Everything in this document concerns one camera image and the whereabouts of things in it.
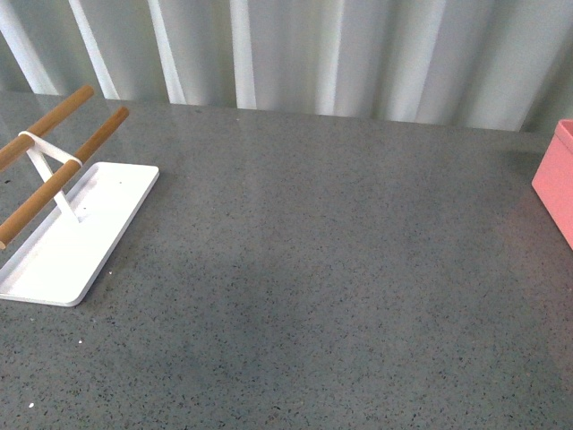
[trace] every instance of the speckled countertop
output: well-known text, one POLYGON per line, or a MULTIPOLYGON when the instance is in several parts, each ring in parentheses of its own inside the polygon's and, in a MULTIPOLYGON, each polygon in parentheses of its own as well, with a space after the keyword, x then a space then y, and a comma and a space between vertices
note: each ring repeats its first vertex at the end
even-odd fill
MULTIPOLYGON (((0 93, 1 142, 59 99, 0 93)), ((547 136, 127 106, 93 161, 161 176, 78 306, 0 301, 0 427, 573 428, 547 136)), ((2 219, 38 184, 0 174, 2 219)))

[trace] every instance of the wooden rod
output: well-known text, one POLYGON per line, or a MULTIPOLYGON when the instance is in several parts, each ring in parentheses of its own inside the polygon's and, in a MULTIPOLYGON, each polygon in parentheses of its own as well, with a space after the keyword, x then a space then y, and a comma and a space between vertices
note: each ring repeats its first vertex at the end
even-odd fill
MULTIPOLYGON (((120 107, 108 120, 77 150, 75 157, 82 163, 88 161, 93 153, 107 140, 117 127, 127 118, 129 110, 120 107)), ((0 250, 8 244, 32 221, 36 215, 54 198, 56 194, 80 170, 75 160, 67 161, 36 192, 24 202, 0 226, 0 250)))
MULTIPOLYGON (((31 125, 28 131, 42 137, 48 134, 58 124, 64 121, 74 110, 79 108, 86 100, 93 96, 93 88, 84 85, 66 100, 41 117, 36 124, 31 125)), ((16 137, 0 150, 0 172, 14 163, 24 152, 34 145, 31 137, 23 134, 16 137)))
POLYGON ((95 151, 113 134, 117 127, 129 116, 127 107, 121 106, 107 121, 75 152, 74 156, 82 163, 88 161, 95 151))

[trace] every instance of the pink box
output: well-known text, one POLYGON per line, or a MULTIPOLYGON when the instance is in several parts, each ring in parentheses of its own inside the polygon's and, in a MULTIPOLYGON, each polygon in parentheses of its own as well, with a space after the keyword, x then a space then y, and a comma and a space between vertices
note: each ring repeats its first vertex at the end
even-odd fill
POLYGON ((573 119, 557 123, 532 185, 573 248, 573 119))

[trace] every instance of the white curtain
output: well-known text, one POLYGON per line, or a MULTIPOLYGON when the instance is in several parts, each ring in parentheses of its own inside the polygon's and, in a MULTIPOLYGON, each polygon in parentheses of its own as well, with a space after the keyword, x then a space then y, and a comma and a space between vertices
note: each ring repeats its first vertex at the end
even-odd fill
POLYGON ((543 133, 573 117, 571 0, 0 0, 0 32, 0 90, 543 133))

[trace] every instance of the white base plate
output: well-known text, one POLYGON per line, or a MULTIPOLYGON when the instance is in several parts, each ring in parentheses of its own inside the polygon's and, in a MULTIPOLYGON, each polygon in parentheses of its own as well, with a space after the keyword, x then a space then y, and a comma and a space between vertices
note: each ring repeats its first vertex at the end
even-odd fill
POLYGON ((159 176, 153 166, 96 163, 0 269, 0 299, 81 302, 159 176))

